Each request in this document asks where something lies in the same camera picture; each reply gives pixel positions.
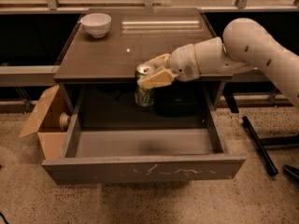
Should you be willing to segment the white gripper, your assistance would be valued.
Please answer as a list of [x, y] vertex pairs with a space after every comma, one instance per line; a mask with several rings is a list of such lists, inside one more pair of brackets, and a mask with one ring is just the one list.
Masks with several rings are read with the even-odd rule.
[[164, 67], [155, 74], [144, 76], [137, 81], [142, 89], [151, 90], [169, 86], [177, 78], [178, 81], [187, 82], [200, 77], [200, 72], [195, 56], [194, 44], [188, 44], [175, 49], [171, 55], [162, 54], [146, 61], [153, 68]]

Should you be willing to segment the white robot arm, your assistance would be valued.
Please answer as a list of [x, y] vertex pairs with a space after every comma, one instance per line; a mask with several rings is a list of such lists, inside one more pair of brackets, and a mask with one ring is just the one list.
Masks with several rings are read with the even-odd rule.
[[144, 63], [149, 74], [137, 81], [147, 90], [201, 76], [235, 75], [259, 69], [296, 107], [299, 106], [299, 56], [281, 46], [258, 22], [231, 21], [221, 37], [188, 44]]

